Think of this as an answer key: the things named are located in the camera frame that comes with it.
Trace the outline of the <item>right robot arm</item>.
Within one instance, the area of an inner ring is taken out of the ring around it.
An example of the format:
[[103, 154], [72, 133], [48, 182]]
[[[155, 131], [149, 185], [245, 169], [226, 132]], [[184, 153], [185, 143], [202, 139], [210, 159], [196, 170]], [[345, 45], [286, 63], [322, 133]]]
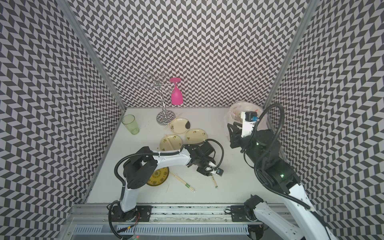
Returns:
[[[259, 130], [260, 123], [273, 108], [280, 112], [277, 130]], [[266, 224], [284, 240], [337, 239], [317, 213], [293, 167], [279, 155], [281, 144], [278, 138], [285, 123], [284, 107], [272, 104], [261, 113], [243, 111], [241, 119], [242, 123], [227, 125], [230, 147], [241, 148], [243, 157], [253, 162], [251, 168], [258, 181], [266, 190], [282, 198], [296, 223], [291, 224], [257, 195], [244, 203], [246, 218]]]

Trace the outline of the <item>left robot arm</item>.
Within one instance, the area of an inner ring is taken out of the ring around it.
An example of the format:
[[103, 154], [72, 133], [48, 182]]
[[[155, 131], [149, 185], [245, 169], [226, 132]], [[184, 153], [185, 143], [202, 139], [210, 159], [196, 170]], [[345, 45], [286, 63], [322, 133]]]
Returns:
[[147, 184], [155, 171], [174, 166], [197, 166], [203, 176], [219, 175], [224, 160], [224, 148], [216, 140], [207, 139], [197, 144], [184, 144], [173, 151], [152, 151], [142, 147], [136, 153], [123, 157], [114, 167], [115, 177], [122, 183], [119, 200], [108, 206], [109, 223], [137, 220], [137, 198], [140, 188]]

